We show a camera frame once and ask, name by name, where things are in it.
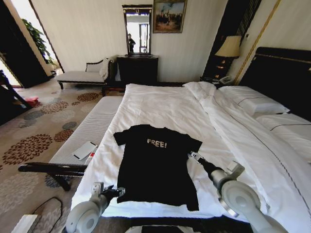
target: floral carpet pattern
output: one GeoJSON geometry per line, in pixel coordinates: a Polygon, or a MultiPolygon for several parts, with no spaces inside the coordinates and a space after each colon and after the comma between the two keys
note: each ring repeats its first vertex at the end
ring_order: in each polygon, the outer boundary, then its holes
{"type": "MultiPolygon", "coordinates": [[[[64,84],[56,80],[16,89],[22,97],[39,97],[34,108],[0,125],[0,232],[11,232],[24,214],[31,214],[47,199],[62,200],[63,217],[53,233],[64,226],[71,198],[80,178],[68,178],[71,190],[65,192],[45,173],[18,172],[27,162],[47,163],[101,99],[101,87],[64,84]]],[[[108,95],[122,95],[111,92],[108,95]]],[[[60,216],[59,203],[50,201],[38,212],[41,219],[34,232],[49,232],[60,216]]]]}

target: picture frame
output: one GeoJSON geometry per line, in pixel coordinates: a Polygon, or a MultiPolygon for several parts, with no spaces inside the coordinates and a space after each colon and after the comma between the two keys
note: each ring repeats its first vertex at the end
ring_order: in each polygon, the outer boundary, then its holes
{"type": "Polygon", "coordinates": [[[182,33],[187,0],[154,0],[153,33],[182,33]]]}

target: green plant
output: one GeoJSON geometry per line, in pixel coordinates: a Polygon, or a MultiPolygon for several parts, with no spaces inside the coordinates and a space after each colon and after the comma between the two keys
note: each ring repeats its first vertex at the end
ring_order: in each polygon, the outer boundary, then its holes
{"type": "Polygon", "coordinates": [[[53,59],[51,58],[51,54],[47,51],[47,47],[44,45],[44,40],[41,38],[40,35],[43,35],[37,28],[33,27],[31,22],[28,22],[24,18],[22,19],[24,24],[26,25],[27,30],[29,31],[31,37],[33,38],[35,45],[37,45],[43,59],[47,64],[53,64],[53,59]]]}

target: red object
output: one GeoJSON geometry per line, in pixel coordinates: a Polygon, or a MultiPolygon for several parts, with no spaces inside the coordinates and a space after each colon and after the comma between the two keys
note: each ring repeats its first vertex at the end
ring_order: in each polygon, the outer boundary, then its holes
{"type": "Polygon", "coordinates": [[[27,97],[25,98],[26,102],[29,103],[32,107],[36,106],[39,103],[39,97],[27,97]]]}

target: bench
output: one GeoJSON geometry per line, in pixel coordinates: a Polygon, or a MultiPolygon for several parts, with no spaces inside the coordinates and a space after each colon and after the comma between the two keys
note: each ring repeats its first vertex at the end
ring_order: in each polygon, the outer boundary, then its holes
{"type": "Polygon", "coordinates": [[[83,176],[87,157],[82,160],[72,153],[86,141],[99,145],[122,101],[120,96],[103,97],[90,111],[79,127],[51,158],[49,163],[26,163],[19,166],[21,172],[43,172],[49,174],[65,190],[70,185],[64,176],[83,176]]]}
{"type": "Polygon", "coordinates": [[[92,85],[101,85],[102,86],[102,94],[104,93],[104,86],[107,83],[115,81],[116,74],[118,72],[118,64],[116,62],[115,57],[105,58],[109,60],[107,73],[104,77],[100,76],[99,69],[103,60],[97,63],[87,63],[85,71],[68,71],[66,73],[60,74],[55,77],[60,85],[61,89],[64,89],[63,83],[78,83],[78,84],[92,84],[92,85]],[[97,66],[88,70],[88,66],[97,66]]]}

